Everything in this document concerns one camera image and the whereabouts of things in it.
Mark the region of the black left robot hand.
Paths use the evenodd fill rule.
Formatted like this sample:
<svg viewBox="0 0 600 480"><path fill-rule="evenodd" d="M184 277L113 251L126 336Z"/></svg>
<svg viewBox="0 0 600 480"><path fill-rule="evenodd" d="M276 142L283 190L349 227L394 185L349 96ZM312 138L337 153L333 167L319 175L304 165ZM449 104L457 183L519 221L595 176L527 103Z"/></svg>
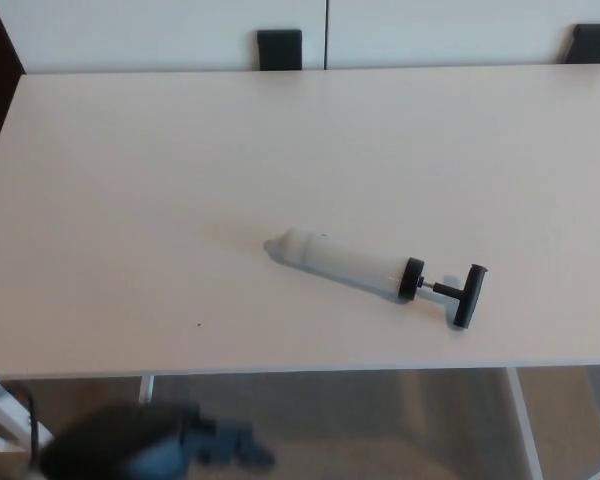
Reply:
<svg viewBox="0 0 600 480"><path fill-rule="evenodd" d="M183 479L194 464L267 471L276 458L249 423L195 403L114 402L55 435L36 462L46 479Z"/></svg>

